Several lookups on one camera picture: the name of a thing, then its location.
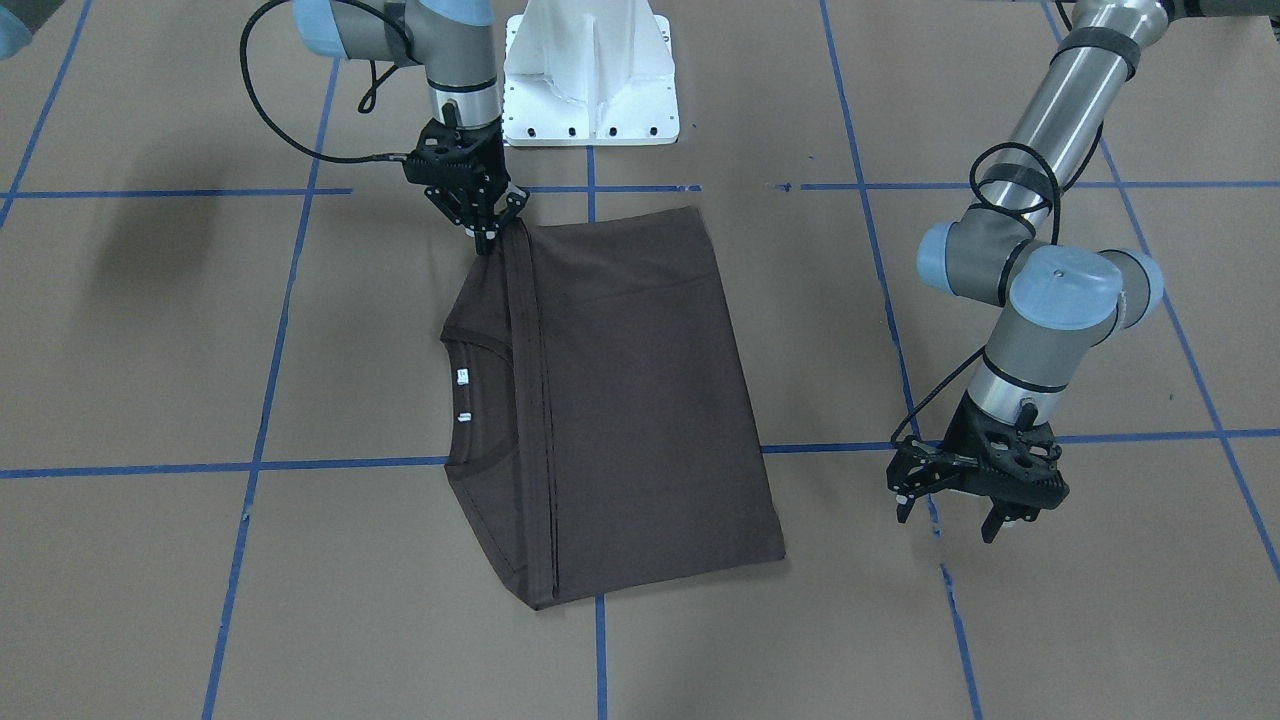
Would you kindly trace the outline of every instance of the folded t-shirt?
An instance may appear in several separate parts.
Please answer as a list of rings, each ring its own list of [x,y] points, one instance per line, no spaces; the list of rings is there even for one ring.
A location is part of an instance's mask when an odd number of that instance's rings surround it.
[[[783,557],[696,210],[509,225],[440,340],[449,483],[531,607]]]

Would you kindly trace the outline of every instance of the light blue joint cap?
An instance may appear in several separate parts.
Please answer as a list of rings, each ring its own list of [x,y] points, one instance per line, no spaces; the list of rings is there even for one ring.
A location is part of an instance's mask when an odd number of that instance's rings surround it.
[[[18,50],[31,45],[31,29],[0,5],[0,60],[18,54]]]
[[[929,228],[920,240],[920,249],[915,252],[915,272],[924,284],[948,295],[955,295],[951,281],[947,279],[947,237],[954,224],[938,223]]]
[[[1124,274],[1097,252],[1047,245],[1027,259],[1009,301],[1027,320],[1051,331],[1083,331],[1111,316]]]
[[[1156,305],[1160,305],[1160,301],[1165,299],[1165,272],[1160,269],[1160,263],[1156,263],[1156,259],[1146,252],[1138,252],[1137,250],[1121,250],[1121,252],[1142,265],[1142,272],[1147,273],[1147,282],[1151,283],[1151,296],[1147,299],[1147,309],[1142,311],[1142,318],[1138,318],[1140,322],[1147,315],[1151,315]]]
[[[417,0],[438,15],[466,26],[493,24],[493,4],[489,0]]]
[[[329,0],[293,0],[293,24],[298,26],[307,50],[326,58],[348,59]]]

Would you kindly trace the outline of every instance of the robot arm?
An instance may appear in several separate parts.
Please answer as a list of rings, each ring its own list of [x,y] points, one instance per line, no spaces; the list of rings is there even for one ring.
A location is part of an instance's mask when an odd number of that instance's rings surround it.
[[[887,475],[899,521],[927,493],[987,496],[982,537],[992,542],[1001,527],[1036,520],[1066,497],[1048,419],[1089,347],[1149,315],[1164,281],[1142,252],[1057,245],[1056,217],[1050,242],[1039,240],[1039,225],[1061,202],[1057,178],[1085,160],[1107,108],[1170,20],[1276,13],[1277,0],[1075,4],[1074,29],[1010,142],[992,149],[1001,152],[980,182],[970,177],[978,201],[920,243],[916,270],[927,284],[1004,310],[942,443],[910,436],[895,443]]]
[[[0,0],[0,60],[12,58],[31,45],[45,22],[64,0]]]
[[[425,67],[433,117],[413,150],[396,159],[486,255],[529,200],[503,155],[493,8],[489,0],[387,0],[374,9],[385,17],[349,0],[293,3],[298,33],[319,55]]]

